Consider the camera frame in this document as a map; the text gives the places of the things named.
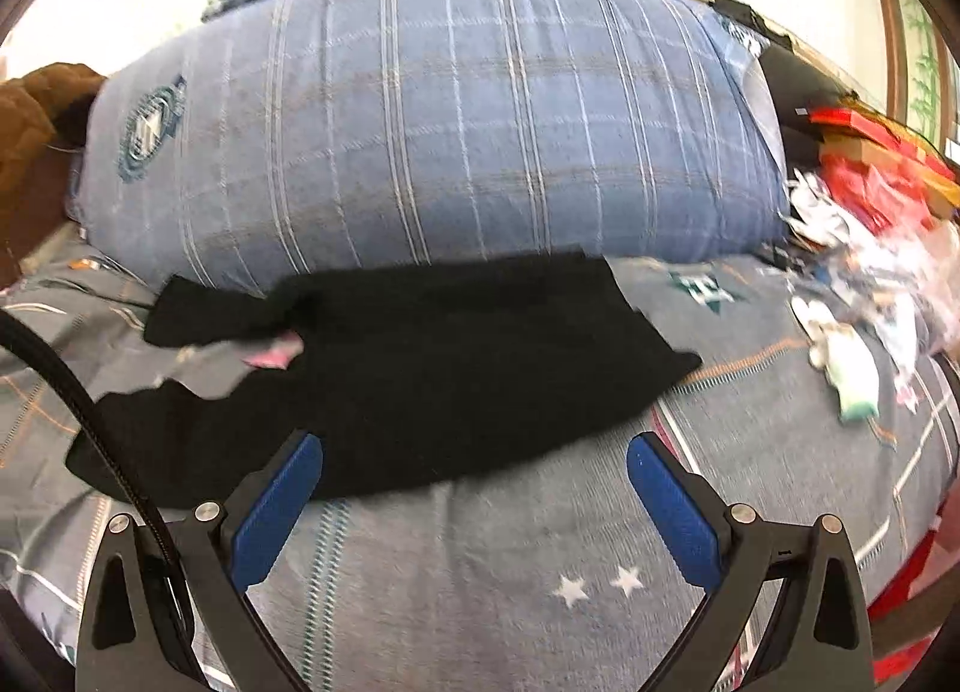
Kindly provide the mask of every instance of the blue gripper pad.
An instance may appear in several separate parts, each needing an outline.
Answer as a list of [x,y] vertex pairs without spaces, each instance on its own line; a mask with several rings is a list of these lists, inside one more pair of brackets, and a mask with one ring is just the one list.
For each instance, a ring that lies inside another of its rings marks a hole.
[[680,481],[642,436],[627,447],[627,475],[683,579],[707,593],[716,589],[723,577],[717,536]]
[[323,448],[306,435],[253,505],[230,546],[230,578],[237,591],[262,582],[320,481]]

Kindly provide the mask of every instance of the star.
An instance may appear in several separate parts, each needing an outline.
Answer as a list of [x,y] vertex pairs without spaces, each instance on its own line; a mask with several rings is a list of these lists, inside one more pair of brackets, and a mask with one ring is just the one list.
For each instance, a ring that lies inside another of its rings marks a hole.
[[589,600],[589,597],[584,594],[584,580],[570,580],[566,576],[560,576],[560,586],[550,594],[562,597],[569,609],[572,609],[573,604],[578,600]]
[[619,577],[610,582],[611,586],[619,586],[623,589],[623,593],[627,596],[627,599],[630,599],[630,594],[634,589],[643,589],[644,586],[640,583],[640,579],[637,577],[637,573],[640,572],[635,567],[630,568],[630,570],[624,570],[619,565],[616,566],[616,575]]

